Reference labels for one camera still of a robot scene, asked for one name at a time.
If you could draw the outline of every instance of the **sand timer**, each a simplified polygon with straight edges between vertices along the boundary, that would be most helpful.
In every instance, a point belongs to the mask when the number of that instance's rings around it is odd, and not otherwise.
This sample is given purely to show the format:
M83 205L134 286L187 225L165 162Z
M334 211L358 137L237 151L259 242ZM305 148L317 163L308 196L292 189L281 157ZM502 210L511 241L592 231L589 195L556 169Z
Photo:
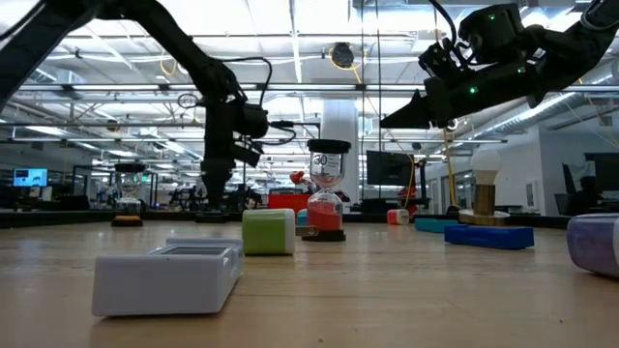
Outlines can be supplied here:
M344 178L345 157L350 143L341 140L312 139L309 174L320 188L308 201L308 225L318 227L317 236L303 237L305 241L340 242L346 240L342 228L343 203L333 192Z
M142 173L146 165L142 163L118 163L116 170L116 184L123 197L116 201L116 218L112 226L141 226L140 217L142 203L136 198L142 187Z

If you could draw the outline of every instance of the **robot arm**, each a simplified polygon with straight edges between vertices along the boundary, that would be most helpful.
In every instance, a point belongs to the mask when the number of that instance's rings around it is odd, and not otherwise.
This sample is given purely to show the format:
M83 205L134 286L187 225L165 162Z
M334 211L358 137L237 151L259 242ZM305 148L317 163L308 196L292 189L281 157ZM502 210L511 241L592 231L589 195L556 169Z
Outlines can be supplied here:
M250 141L263 137L269 128L267 111L247 103L234 73L193 43L157 0L41 1L19 22L23 28L0 50L0 110L65 36L94 18L138 22L192 77L203 97L199 106L207 111L203 181L210 202L219 206L235 160L256 166L260 157L258 146L247 149L236 145L233 132Z
M619 1L594 0L583 18L560 33L539 25L524 28L516 4L474 12L458 31L469 46L444 39L422 54L420 66L431 76L424 81L427 95L416 92L381 127L445 128L451 120L525 96L530 107L537 106L548 92L570 86L604 57L619 28ZM462 46L471 48L478 65L487 66L470 69L472 59L463 59ZM545 54L533 61L539 48Z

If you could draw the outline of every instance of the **blue block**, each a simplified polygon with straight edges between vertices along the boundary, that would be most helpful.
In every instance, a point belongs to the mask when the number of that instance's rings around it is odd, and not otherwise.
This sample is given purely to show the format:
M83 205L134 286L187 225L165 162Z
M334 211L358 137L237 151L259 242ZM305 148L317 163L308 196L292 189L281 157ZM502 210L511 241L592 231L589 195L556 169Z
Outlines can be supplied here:
M423 232L445 233L445 227L459 225L457 220L415 218L415 229Z
M302 211L299 211L299 214L297 215L297 225L305 226L307 224L308 224L308 210L304 209Z
M495 228L467 225L445 228L445 242L510 250L532 247L535 244L532 227Z

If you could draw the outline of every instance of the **wooden table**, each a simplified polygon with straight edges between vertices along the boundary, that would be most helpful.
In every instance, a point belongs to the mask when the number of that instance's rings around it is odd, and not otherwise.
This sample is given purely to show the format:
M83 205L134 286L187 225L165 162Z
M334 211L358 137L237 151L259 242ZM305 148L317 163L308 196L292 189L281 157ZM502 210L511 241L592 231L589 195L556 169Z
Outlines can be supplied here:
M115 320L90 314L97 255L240 236L240 225L0 231L0 347L617 347L619 281L573 266L564 231L501 251L412 226L345 228L343 244L248 258L219 315Z

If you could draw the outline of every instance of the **white column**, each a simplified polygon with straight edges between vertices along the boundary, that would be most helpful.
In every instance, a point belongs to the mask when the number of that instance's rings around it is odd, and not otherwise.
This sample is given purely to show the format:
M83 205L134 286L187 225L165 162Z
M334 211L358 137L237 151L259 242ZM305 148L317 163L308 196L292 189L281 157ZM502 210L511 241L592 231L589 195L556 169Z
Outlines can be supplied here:
M322 122L323 139L343 140L350 143L346 156L344 180L336 189L350 197L350 204L359 203L359 112L355 100L325 100Z

